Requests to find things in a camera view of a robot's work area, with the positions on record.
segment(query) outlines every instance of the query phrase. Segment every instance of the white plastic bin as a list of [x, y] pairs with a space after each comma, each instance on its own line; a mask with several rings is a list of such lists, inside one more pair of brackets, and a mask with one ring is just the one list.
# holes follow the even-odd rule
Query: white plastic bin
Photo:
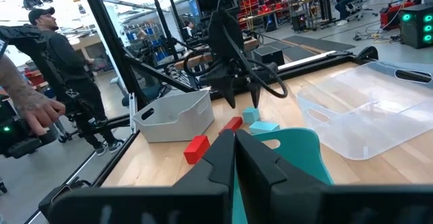
[[433, 74], [433, 66], [371, 62], [303, 88], [296, 97], [306, 125], [352, 160], [366, 160], [433, 129], [433, 82], [405, 80], [400, 74], [408, 71]]
[[214, 120], [214, 112], [209, 91], [195, 91], [157, 99], [136, 113], [133, 120], [149, 143], [189, 141], [205, 132]]

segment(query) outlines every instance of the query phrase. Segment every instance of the red block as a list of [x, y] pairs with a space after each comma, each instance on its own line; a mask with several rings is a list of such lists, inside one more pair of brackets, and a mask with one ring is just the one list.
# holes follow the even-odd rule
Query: red block
[[195, 164], [199, 159], [206, 153], [210, 147], [208, 136], [197, 135], [195, 136], [188, 147], [183, 152], [185, 159], [187, 159], [188, 164]]
[[219, 131], [219, 134], [221, 134], [225, 129], [231, 129], [233, 132], [235, 132], [236, 129], [241, 127], [242, 123], [243, 123], [242, 117], [235, 116], [229, 121], [229, 123], [225, 125], [223, 129], [221, 129], [221, 131]]

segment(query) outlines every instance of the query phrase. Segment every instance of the black cap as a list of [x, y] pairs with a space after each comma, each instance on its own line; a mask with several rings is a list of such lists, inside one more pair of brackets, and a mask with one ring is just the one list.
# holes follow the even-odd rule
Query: black cap
[[41, 17], [45, 14], [51, 14], [53, 15], [55, 12], [54, 7], [50, 7], [49, 9], [33, 9], [28, 13], [28, 21], [30, 21], [31, 24], [36, 25], [36, 19]]

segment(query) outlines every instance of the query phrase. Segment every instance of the light blue block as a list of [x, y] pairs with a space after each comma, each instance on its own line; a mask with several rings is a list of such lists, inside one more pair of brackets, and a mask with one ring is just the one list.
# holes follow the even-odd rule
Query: light blue block
[[247, 107], [242, 112], [242, 119], [244, 120], [244, 123], [255, 123], [260, 119], [260, 113], [256, 108]]
[[268, 133], [275, 130], [279, 130], [279, 125], [273, 122], [257, 121], [250, 126], [251, 134]]

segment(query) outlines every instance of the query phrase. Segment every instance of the tattooed arm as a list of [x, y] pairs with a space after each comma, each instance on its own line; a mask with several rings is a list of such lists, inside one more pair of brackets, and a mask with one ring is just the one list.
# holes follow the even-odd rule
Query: tattooed arm
[[65, 113], [63, 104], [29, 86], [6, 55], [0, 57], [0, 86], [11, 97], [18, 114], [37, 135], [45, 134], [44, 127], [53, 124]]

